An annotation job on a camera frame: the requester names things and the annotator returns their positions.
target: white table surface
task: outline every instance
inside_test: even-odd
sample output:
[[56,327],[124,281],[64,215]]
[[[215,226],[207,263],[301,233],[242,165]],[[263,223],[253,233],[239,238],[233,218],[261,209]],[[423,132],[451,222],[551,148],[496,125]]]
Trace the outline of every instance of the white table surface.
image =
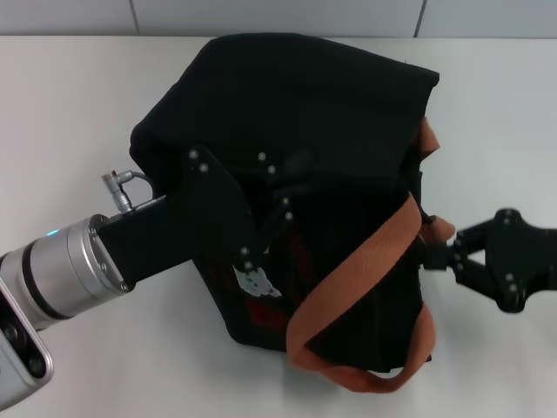
[[[115,213],[100,175],[136,168],[131,129],[206,41],[0,37],[0,253]],[[427,211],[465,227],[514,206],[557,226],[557,41],[343,42],[441,74],[427,109],[442,144],[423,166]],[[141,182],[130,191],[149,195]],[[284,355],[237,345],[185,264],[42,332],[55,376],[3,416],[557,415],[557,294],[508,315],[448,273],[423,273],[422,286],[438,342],[396,394],[352,394]]]

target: orange strap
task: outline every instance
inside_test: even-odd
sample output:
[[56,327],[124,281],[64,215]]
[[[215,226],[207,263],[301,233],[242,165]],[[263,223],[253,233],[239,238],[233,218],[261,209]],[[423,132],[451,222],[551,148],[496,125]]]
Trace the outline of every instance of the orange strap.
[[[423,157],[439,148],[425,118],[421,122],[418,141]],[[425,242],[448,240],[454,234],[454,226],[437,217],[432,224],[422,225],[418,205],[409,196],[380,229],[313,289],[294,313],[286,330],[286,352],[295,365],[319,371],[353,392],[376,394],[394,392],[419,370],[435,344],[435,326],[425,304],[414,324],[406,364],[393,378],[381,378],[355,367],[332,364],[305,346],[372,290],[418,234]]]

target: bag strap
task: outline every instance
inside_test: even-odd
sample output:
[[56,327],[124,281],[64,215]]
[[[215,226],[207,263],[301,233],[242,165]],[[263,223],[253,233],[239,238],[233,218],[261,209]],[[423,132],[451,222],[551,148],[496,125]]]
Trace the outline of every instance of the bag strap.
[[393,378],[326,361],[305,345],[373,289],[393,268],[419,234],[421,215],[409,196],[402,207],[301,303],[286,330],[286,351],[292,362],[319,371],[354,392],[389,393],[400,388],[424,364],[433,350],[435,328],[424,305],[414,325],[404,369]]

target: black fabric bag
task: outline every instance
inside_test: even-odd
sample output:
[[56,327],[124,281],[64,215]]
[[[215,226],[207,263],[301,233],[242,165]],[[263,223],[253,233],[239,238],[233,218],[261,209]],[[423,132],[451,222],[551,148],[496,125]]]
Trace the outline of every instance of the black fabric bag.
[[[238,181],[257,226],[276,192],[289,191],[294,219],[265,252],[263,293],[246,291],[251,283],[225,257],[194,260],[234,340],[285,351],[288,320],[309,292],[408,192],[419,204],[416,138],[438,81],[433,71],[315,37],[221,37],[134,129],[131,156],[159,195],[179,187],[192,144]],[[254,174],[262,158],[276,170],[272,182]],[[311,350],[374,371],[403,366],[422,306],[418,270],[419,238]]]

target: metal connector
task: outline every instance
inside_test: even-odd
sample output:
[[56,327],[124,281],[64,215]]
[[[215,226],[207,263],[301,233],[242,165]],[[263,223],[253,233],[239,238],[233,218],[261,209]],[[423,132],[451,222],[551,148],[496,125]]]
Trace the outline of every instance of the metal connector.
[[133,176],[130,171],[121,172],[120,174],[116,174],[116,172],[112,171],[107,172],[103,176],[103,182],[106,185],[108,191],[111,193],[114,204],[116,205],[116,208],[120,211],[120,213],[128,213],[133,211],[131,200],[128,197],[128,194],[122,188],[122,184],[130,181],[131,179],[133,179]]

